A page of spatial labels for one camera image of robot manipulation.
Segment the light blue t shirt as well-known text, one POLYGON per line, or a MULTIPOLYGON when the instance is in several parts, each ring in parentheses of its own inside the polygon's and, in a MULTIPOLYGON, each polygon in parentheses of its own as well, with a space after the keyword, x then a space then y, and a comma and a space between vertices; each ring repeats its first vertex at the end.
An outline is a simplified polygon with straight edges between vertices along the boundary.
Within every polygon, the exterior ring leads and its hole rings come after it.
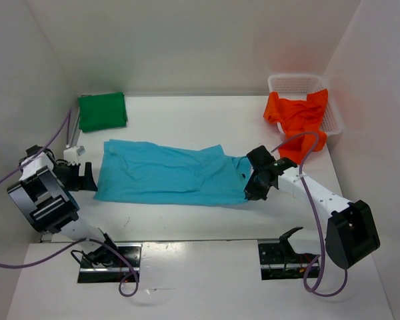
POLYGON ((152 205, 238 205, 252 166, 222 146, 202 150, 111 139, 104 144, 97 201, 152 205))

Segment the orange t shirt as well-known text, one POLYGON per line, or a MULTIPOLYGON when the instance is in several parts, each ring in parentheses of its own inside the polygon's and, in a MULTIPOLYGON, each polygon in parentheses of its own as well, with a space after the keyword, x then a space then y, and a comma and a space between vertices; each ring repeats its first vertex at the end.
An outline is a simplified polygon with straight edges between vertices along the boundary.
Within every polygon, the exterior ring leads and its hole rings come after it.
POLYGON ((318 143, 314 152, 321 151, 327 142, 327 135, 319 130, 322 115, 315 104, 280 99, 276 93, 270 93, 263 117, 270 124, 280 124, 286 138, 309 132, 279 148, 281 157, 299 165, 316 139, 318 143))

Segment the green t shirt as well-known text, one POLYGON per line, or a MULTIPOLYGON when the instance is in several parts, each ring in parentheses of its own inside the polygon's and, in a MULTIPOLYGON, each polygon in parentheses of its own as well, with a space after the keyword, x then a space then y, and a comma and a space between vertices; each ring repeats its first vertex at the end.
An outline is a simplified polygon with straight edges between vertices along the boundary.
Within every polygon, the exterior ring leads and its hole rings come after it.
POLYGON ((79 129, 83 133, 122 128, 127 125, 125 96, 122 92, 86 95, 79 97, 78 103, 79 129))

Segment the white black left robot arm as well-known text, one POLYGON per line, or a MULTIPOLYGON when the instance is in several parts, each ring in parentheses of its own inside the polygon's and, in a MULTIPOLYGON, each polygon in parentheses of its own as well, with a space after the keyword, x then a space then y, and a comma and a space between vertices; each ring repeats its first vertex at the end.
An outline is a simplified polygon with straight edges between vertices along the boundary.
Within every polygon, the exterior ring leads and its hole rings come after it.
POLYGON ((7 193, 29 224, 39 233, 62 233, 72 241, 94 239, 102 242, 95 257, 104 266, 119 260, 119 249, 100 229, 82 219, 72 192, 98 191, 92 163, 82 164, 83 146, 68 147, 57 159, 49 148, 34 145, 19 161, 21 176, 7 193))

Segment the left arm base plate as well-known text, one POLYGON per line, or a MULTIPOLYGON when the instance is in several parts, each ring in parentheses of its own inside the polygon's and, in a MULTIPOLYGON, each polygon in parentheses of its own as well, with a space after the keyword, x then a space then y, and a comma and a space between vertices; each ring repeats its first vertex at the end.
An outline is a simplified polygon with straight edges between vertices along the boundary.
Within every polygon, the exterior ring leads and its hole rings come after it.
MULTIPOLYGON (((118 251, 131 264, 138 277, 142 243, 118 243, 118 251)), ((70 252, 74 260, 79 264, 79 273, 77 282, 79 284, 94 284, 94 283, 118 283, 124 277, 127 277, 126 283, 134 283, 134 275, 130 272, 128 266, 114 254, 111 255, 111 260, 104 264, 95 265, 91 262, 84 252, 80 250, 72 250, 70 252)))

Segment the white plastic basket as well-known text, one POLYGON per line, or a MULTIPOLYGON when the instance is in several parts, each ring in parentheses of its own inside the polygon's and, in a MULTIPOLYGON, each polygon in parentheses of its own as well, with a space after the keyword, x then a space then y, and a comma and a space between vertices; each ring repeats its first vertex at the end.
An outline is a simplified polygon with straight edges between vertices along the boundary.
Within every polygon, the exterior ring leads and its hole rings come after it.
POLYGON ((309 73, 280 73, 267 79, 270 93, 280 99, 315 104, 322 112, 320 131, 328 137, 343 130, 343 120, 334 102, 327 82, 319 75, 309 73))

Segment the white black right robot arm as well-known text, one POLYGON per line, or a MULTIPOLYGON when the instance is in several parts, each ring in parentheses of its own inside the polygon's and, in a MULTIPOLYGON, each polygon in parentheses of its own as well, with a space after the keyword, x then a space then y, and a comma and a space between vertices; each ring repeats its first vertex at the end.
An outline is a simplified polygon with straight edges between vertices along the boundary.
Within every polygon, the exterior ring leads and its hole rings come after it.
POLYGON ((380 247, 371 208, 366 202, 352 202, 334 194, 302 173, 292 160, 275 159, 264 146, 252 150, 247 158, 253 167, 244 189, 247 200, 266 200, 274 187, 304 206, 314 204, 320 222, 326 225, 325 252, 336 266, 347 270, 380 247))

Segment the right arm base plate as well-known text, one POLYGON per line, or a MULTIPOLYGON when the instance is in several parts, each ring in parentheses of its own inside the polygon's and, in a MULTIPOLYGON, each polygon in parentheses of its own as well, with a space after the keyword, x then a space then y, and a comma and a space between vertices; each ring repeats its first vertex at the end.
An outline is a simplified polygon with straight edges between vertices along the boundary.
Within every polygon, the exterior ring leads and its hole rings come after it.
POLYGON ((257 244, 261 280, 302 279, 314 254, 297 254, 283 248, 278 241, 260 241, 257 244))

